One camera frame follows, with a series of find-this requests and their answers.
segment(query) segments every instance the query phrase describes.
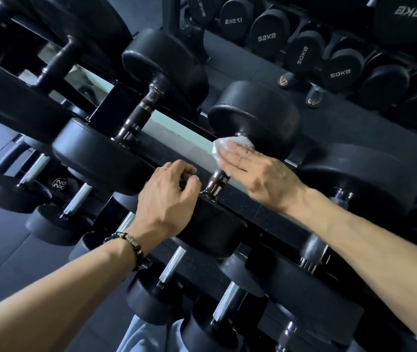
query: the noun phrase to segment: weight label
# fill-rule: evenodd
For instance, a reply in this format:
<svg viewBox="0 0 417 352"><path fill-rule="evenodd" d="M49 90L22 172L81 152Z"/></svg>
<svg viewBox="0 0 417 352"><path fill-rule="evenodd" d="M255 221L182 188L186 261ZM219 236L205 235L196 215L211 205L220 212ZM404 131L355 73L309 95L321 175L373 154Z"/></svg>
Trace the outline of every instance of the weight label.
<svg viewBox="0 0 417 352"><path fill-rule="evenodd" d="M225 20L225 25L229 25L230 23L241 23L241 22L243 22L242 17L240 17L240 18L230 18L230 19Z"/></svg>
<svg viewBox="0 0 417 352"><path fill-rule="evenodd" d="M270 35L260 35L257 38L257 41L262 42L262 41L267 41L268 39L273 39L273 38L275 38L275 32L271 33Z"/></svg>
<svg viewBox="0 0 417 352"><path fill-rule="evenodd" d="M344 76L344 75L347 75L347 74L350 74L350 73L351 73L350 69L342 70L342 71L337 72L337 73L332 73L331 78L337 78L339 76Z"/></svg>
<svg viewBox="0 0 417 352"><path fill-rule="evenodd" d="M58 178L53 181L52 188L61 191L65 189L67 185L68 185L68 180L66 180L65 178Z"/></svg>
<svg viewBox="0 0 417 352"><path fill-rule="evenodd" d="M300 58L297 61L297 64L301 64L301 62L303 62L303 59L305 58L306 52L308 51L308 47L304 47L301 54L300 54Z"/></svg>
<svg viewBox="0 0 417 352"><path fill-rule="evenodd" d="M202 4L201 0L197 0L199 2L199 8L200 8L200 12L202 13L202 17L205 17L205 10L204 10L204 5Z"/></svg>
<svg viewBox="0 0 417 352"><path fill-rule="evenodd" d="M409 6L399 6L396 12L394 12L395 15L398 16L407 16L407 17L415 17L417 18L417 7L409 7Z"/></svg>

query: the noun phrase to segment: forearm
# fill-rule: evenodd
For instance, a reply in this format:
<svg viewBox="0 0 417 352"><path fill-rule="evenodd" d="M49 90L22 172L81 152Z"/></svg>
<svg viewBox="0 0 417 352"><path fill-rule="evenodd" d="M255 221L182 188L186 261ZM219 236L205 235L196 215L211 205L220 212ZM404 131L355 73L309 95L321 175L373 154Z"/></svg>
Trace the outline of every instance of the forearm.
<svg viewBox="0 0 417 352"><path fill-rule="evenodd" d="M146 253L161 240L128 230ZM135 267L131 245L112 240L0 302L0 350L61 351Z"/></svg>
<svg viewBox="0 0 417 352"><path fill-rule="evenodd" d="M319 235L417 335L417 246L307 189L287 212Z"/></svg>

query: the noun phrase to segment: hand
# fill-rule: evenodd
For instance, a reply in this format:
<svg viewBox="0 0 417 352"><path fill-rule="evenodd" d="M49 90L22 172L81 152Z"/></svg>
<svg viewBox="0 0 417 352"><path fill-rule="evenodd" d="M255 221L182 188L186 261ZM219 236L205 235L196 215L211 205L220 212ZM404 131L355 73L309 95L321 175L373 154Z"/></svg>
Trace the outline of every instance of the hand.
<svg viewBox="0 0 417 352"><path fill-rule="evenodd" d="M218 148L218 166L240 181L249 196L278 213L288 214L306 189L300 179L280 160L267 157L251 148L228 142L228 148Z"/></svg>
<svg viewBox="0 0 417 352"><path fill-rule="evenodd" d="M189 223L200 193L196 172L195 167L183 160L157 168L140 192L132 225L163 232L162 240L179 234ZM179 187L181 177L188 178L184 190Z"/></svg>

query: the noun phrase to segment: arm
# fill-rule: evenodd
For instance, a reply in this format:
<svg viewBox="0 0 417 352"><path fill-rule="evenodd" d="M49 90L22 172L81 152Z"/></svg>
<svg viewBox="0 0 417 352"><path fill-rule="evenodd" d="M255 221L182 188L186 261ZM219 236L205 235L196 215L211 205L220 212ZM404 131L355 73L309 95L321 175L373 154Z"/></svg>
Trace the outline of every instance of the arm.
<svg viewBox="0 0 417 352"><path fill-rule="evenodd" d="M200 191L195 171L183 161L166 163L140 193L126 232L144 254L188 224ZM181 176L190 176L184 191ZM63 350L134 267L131 245L115 239L0 302L0 350Z"/></svg>
<svg viewBox="0 0 417 352"><path fill-rule="evenodd" d="M306 187L279 160L230 144L218 165L249 195L327 242L417 335L417 246Z"/></svg>

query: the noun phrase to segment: bracelet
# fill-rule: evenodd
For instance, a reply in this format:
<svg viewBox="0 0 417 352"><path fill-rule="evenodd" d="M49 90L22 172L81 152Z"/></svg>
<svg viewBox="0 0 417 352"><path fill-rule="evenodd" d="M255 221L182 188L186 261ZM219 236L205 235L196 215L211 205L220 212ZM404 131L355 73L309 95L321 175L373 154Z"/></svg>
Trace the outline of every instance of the bracelet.
<svg viewBox="0 0 417 352"><path fill-rule="evenodd" d="M138 242L135 240L135 238L133 238L132 236L130 236L129 234L125 233L125 232L115 232L113 234L111 234L111 236L107 237L104 240L104 243L110 241L111 239L116 239L116 238L121 238L124 239L126 241L128 241L133 248L133 252L135 253L135 267L141 266L143 263L143 252L142 252L142 247L138 244Z"/></svg>

